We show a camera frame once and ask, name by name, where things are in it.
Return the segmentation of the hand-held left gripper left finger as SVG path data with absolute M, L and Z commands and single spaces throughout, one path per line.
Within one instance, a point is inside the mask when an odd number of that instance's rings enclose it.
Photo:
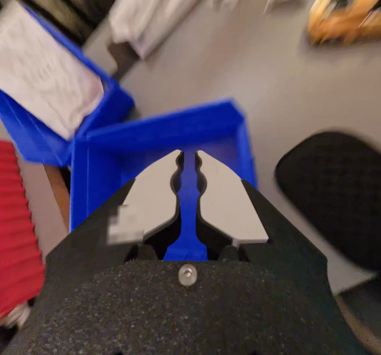
M 123 236 L 154 236 L 178 215 L 174 179 L 179 173 L 181 150 L 174 150 L 146 167 L 123 201 Z

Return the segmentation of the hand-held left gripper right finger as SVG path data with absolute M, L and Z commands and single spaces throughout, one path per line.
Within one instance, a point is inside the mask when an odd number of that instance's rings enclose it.
M 206 246 L 267 243 L 269 236 L 242 179 L 205 151 L 195 153 L 195 162 L 199 240 Z

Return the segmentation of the blue plastic storage bin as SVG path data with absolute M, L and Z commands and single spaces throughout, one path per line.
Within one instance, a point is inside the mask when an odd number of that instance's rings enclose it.
M 102 81 L 104 95 L 97 108 L 85 117 L 72 140 L 66 141 L 29 111 L 1 91 L 0 116 L 8 135 L 25 161 L 65 167 L 71 165 L 75 138 L 84 137 L 91 130 L 121 122 L 134 106 L 132 96 L 83 50 L 41 15 L 24 6 L 26 11 L 66 50 L 74 55 Z
M 173 150 L 184 152 L 179 191 L 182 230 L 165 260 L 207 261 L 196 236 L 195 152 L 203 150 L 257 186 L 244 112 L 232 99 L 114 124 L 75 140 L 71 162 L 70 231 L 131 178 Z

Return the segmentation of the orange lego car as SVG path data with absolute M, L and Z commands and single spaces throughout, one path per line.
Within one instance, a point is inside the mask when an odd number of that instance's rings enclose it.
M 315 0 L 306 32 L 312 45 L 378 39 L 381 35 L 381 0 Z

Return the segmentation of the red plastic storage bin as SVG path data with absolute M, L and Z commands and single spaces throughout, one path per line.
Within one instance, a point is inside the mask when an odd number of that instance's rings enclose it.
M 15 148 L 0 141 L 0 316 L 37 296 L 43 264 Z

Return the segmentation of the white paper bags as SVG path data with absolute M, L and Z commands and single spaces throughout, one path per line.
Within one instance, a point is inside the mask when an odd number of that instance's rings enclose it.
M 104 95 L 101 78 L 12 0 L 1 10 L 0 87 L 65 140 Z

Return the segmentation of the white paper sheets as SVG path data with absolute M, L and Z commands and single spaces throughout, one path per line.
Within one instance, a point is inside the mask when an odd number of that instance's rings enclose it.
M 199 0 L 115 0 L 108 21 L 112 42 L 128 43 L 145 60 Z

